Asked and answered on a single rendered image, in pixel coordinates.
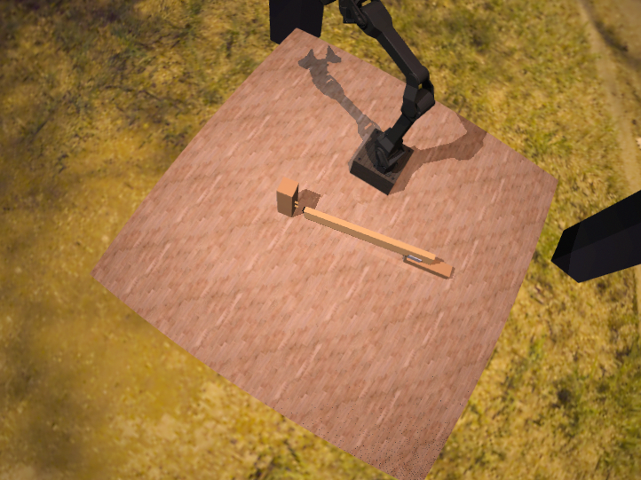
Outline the long tan wooden rail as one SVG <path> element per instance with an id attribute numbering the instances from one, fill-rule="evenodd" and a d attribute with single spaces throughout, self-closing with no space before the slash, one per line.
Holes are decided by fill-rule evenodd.
<path id="1" fill-rule="evenodd" d="M 353 237 L 373 243 L 381 248 L 386 248 L 393 252 L 398 252 L 404 256 L 413 256 L 422 260 L 422 263 L 431 264 L 436 255 L 416 248 L 412 245 L 407 245 L 398 240 L 383 236 L 382 234 L 370 231 L 369 229 L 360 227 L 356 224 L 346 222 L 342 219 L 322 213 L 318 210 L 305 207 L 305 218 L 314 221 L 318 224 L 323 224 L 332 229 L 352 235 Z"/>

